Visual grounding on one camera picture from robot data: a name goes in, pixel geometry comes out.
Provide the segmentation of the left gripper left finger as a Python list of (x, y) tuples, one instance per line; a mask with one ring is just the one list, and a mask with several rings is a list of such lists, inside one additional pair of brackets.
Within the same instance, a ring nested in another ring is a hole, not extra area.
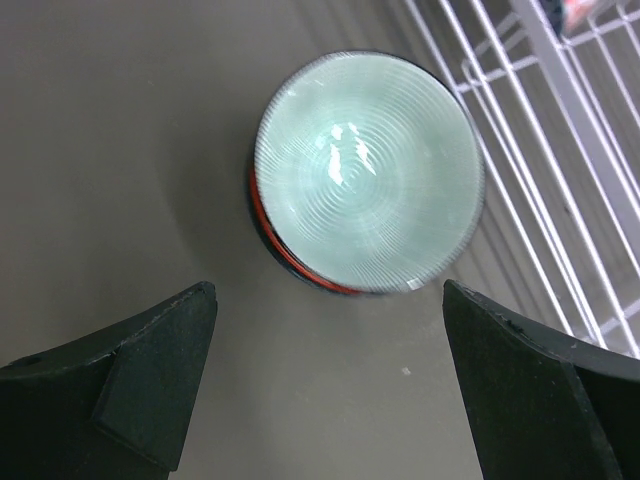
[(1, 369), (4, 479), (166, 479), (176, 471), (218, 304), (199, 282)]

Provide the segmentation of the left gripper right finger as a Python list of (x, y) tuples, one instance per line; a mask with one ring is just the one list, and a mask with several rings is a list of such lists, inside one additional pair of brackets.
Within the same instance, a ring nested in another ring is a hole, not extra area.
[(638, 360), (453, 280), (443, 316), (484, 478), (638, 478)]

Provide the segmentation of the pale green bowl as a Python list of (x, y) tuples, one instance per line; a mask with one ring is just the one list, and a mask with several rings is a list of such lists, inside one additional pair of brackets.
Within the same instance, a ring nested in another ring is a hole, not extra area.
[(276, 91), (254, 143), (257, 188), (309, 270), (368, 292), (417, 290), (468, 245), (485, 194), (470, 118), (413, 62), (345, 51)]

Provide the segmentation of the dark bottom bowls stack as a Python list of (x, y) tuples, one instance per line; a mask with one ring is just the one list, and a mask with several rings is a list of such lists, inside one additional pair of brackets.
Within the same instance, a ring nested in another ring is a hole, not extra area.
[(346, 297), (380, 297), (384, 292), (368, 292), (354, 290), (319, 276), (309, 270), (299, 259), (292, 254), (288, 247), (281, 241), (265, 213), (257, 188), (256, 174), (253, 156), (250, 155), (246, 162), (246, 200), (254, 229), (261, 239), (263, 245), (271, 256), (289, 273), (302, 282), (329, 292), (334, 295)]

